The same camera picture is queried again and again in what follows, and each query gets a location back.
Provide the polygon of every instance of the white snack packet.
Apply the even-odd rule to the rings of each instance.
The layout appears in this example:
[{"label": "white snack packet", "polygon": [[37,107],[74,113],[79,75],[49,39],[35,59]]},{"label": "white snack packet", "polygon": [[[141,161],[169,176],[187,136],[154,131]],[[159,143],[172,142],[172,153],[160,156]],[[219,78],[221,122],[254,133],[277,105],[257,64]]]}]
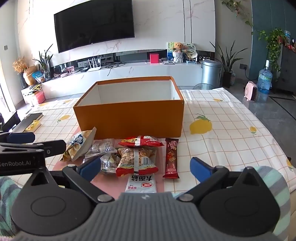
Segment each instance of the white snack packet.
[{"label": "white snack packet", "polygon": [[126,192],[129,193],[156,193],[154,174],[130,175],[126,184]]}]

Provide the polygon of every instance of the trash can lid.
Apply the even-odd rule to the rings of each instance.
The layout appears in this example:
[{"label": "trash can lid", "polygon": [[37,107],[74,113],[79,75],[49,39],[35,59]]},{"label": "trash can lid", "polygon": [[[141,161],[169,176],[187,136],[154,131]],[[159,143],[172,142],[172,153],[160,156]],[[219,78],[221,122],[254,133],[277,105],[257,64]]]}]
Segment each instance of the trash can lid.
[{"label": "trash can lid", "polygon": [[221,67],[221,63],[215,60],[205,59],[202,63],[207,66]]}]

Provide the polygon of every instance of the black floor line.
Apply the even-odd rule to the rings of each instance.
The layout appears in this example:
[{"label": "black floor line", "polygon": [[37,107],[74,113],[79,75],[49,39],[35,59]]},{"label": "black floor line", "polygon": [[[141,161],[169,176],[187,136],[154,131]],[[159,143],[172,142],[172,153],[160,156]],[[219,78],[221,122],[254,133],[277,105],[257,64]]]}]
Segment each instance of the black floor line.
[{"label": "black floor line", "polygon": [[280,107],[282,107],[294,120],[296,120],[296,118],[289,112],[287,111],[280,103],[278,103],[275,99],[284,99],[284,100],[291,100],[291,101],[295,101],[293,99],[287,99],[287,98],[282,98],[282,97],[273,97],[273,96],[270,96],[270,98],[276,102]]}]

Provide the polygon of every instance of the wall socket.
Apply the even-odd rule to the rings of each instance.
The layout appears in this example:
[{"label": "wall socket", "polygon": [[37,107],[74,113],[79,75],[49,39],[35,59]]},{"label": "wall socket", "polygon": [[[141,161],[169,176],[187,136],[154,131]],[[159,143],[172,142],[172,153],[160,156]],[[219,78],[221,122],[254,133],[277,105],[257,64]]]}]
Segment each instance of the wall socket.
[{"label": "wall socket", "polygon": [[240,64],[240,65],[239,65],[239,68],[240,68],[240,69],[247,69],[248,66],[247,66],[246,64]]}]

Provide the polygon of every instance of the water bottle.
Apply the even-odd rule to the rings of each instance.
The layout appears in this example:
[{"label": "water bottle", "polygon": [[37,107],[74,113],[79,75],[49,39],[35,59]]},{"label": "water bottle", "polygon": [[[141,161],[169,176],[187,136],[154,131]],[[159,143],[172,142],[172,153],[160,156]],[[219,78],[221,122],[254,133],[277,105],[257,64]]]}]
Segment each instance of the water bottle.
[{"label": "water bottle", "polygon": [[271,88],[272,73],[269,70],[269,60],[266,60],[265,68],[260,70],[257,88],[263,94],[268,94]]}]

